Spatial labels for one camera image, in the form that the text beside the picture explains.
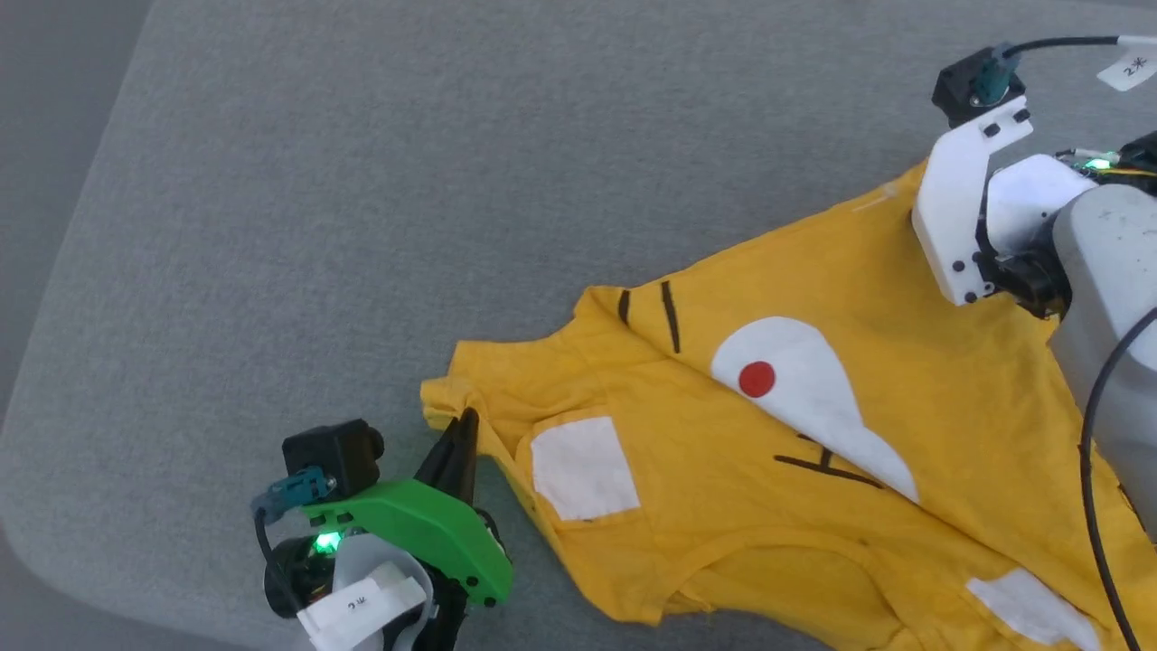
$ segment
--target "black marking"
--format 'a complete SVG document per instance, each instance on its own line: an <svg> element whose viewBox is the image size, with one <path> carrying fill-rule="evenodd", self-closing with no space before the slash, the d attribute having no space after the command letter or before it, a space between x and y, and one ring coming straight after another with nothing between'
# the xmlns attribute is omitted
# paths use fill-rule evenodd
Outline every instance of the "black marking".
<svg viewBox="0 0 1157 651"><path fill-rule="evenodd" d="M675 298L671 297L671 281L663 280L663 309L666 310L666 324L671 330L671 348L679 354L679 316L675 312Z"/></svg>
<svg viewBox="0 0 1157 651"><path fill-rule="evenodd" d="M812 441L805 435L796 435L796 436L808 442ZM831 475L833 478L840 478L842 480L852 480L854 482L860 482L862 484L868 484L870 487L876 487L878 489L884 488L883 484L880 484L876 480L872 480L871 478L865 478L863 475L857 475L855 473L849 473L847 471L840 471L839 468L832 468L832 458L835 456L826 446L820 446L820 449L823 450L823 452L819 453L819 464L815 464L803 459L796 459L795 457L783 457L780 454L776 454L773 459L775 459L781 464L787 464L789 466L795 466L797 468L804 468L808 471L815 471L824 475Z"/></svg>
<svg viewBox="0 0 1157 651"><path fill-rule="evenodd" d="M627 315L631 313L631 289L622 289L619 294L619 319L629 324Z"/></svg>

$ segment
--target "gray floor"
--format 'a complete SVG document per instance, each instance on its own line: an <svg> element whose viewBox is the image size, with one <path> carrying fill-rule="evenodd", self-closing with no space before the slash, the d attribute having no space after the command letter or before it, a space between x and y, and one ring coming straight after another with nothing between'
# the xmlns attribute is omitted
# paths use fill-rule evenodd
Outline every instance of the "gray floor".
<svg viewBox="0 0 1157 651"><path fill-rule="evenodd" d="M0 421L40 294L149 0L15 0L0 20ZM231 649L116 617L40 583L0 531L6 650Z"/></svg>

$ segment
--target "black cable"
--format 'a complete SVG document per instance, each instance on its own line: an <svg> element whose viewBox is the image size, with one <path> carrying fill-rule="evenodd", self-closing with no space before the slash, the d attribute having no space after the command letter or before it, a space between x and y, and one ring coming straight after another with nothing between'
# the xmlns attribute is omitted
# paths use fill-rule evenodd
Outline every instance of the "black cable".
<svg viewBox="0 0 1157 651"><path fill-rule="evenodd" d="M1044 50L1045 47L1067 47L1069 45L1117 45L1120 36L1062 36L1060 38L1041 38L1030 40L1019 45L1014 45L1004 51L1004 58L1015 57L1029 50Z"/></svg>
<svg viewBox="0 0 1157 651"><path fill-rule="evenodd" d="M1093 382L1092 390L1089 392L1084 423L1081 426L1081 502L1084 505L1085 526L1089 528L1089 543L1092 545L1092 556L1097 561L1097 574L1100 575L1100 583L1105 586L1105 597L1108 598L1113 616L1117 617L1117 626L1121 629L1121 635L1125 637L1125 644L1129 651L1141 651L1141 645L1137 644L1137 637L1133 632L1133 627L1129 626L1129 617L1125 614L1121 595L1118 594L1117 584L1113 583L1113 575L1108 571L1105 545L1100 540L1100 527L1097 526L1097 510L1092 498L1092 427L1097 419L1100 397L1105 393L1105 386L1108 385L1110 375L1125 357L1129 346L1141 336L1141 333L1144 333L1154 320L1157 320L1157 306L1149 310L1141 320L1137 320L1134 327L1129 328L1129 332L1117 343L1113 352L1108 354L1108 360L1100 368L1097 380Z"/></svg>
<svg viewBox="0 0 1157 651"><path fill-rule="evenodd" d="M265 533L265 509L258 509L253 513L253 528L257 530L257 545L261 548L261 556L265 556L266 570L272 570L273 580L277 582L278 587L281 589L281 593L285 594L286 599L289 600L294 612L300 613L304 611L305 606L302 605L301 599L294 593L293 586L289 584L289 577L286 576L278 560L273 557L273 549L270 548L270 537Z"/></svg>

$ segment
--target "yellow t-shirt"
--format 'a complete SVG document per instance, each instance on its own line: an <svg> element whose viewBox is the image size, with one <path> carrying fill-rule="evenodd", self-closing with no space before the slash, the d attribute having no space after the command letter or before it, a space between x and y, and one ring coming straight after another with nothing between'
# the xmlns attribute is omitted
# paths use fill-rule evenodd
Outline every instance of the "yellow t-shirt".
<svg viewBox="0 0 1157 651"><path fill-rule="evenodd" d="M941 297L922 169L633 289L557 334L463 342L422 387L478 410L583 594L611 617L760 613L840 650L1123 648L1081 512L1052 324ZM1112 471L1110 564L1157 648L1157 553Z"/></svg>

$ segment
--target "white cartoon eye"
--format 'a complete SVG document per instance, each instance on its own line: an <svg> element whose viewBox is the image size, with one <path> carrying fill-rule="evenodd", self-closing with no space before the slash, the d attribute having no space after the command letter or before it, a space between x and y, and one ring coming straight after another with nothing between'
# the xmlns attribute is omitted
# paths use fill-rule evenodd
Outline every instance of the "white cartoon eye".
<svg viewBox="0 0 1157 651"><path fill-rule="evenodd" d="M919 503L907 464L864 427L843 365L811 325L782 316L744 325L715 352L712 377Z"/></svg>

